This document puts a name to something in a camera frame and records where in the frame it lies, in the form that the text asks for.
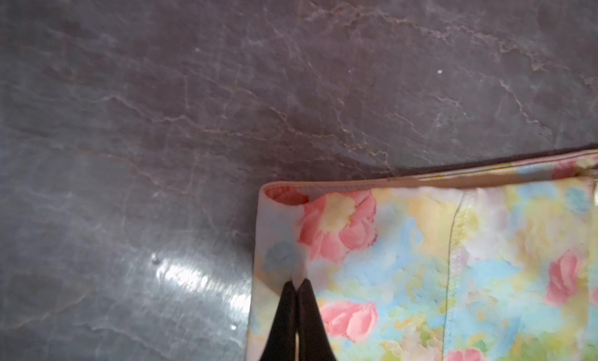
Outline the floral pastel skirt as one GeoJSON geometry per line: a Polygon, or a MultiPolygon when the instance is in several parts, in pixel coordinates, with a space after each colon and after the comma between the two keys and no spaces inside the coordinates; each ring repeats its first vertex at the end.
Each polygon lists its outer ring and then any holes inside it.
{"type": "Polygon", "coordinates": [[[338,360],[595,360],[597,152],[268,183],[247,359],[305,279],[338,360]]]}

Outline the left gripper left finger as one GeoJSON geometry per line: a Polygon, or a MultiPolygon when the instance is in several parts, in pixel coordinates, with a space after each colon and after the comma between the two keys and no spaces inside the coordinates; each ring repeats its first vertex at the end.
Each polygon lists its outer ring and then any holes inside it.
{"type": "Polygon", "coordinates": [[[283,286],[260,361],[294,361],[297,336],[297,292],[292,282],[283,286]]]}

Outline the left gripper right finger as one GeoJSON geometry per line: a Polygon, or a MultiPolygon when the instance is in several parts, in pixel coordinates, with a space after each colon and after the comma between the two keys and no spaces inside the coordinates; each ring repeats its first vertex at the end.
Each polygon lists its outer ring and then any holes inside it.
{"type": "Polygon", "coordinates": [[[297,334],[300,361],[336,361],[308,279],[297,290],[297,334]]]}

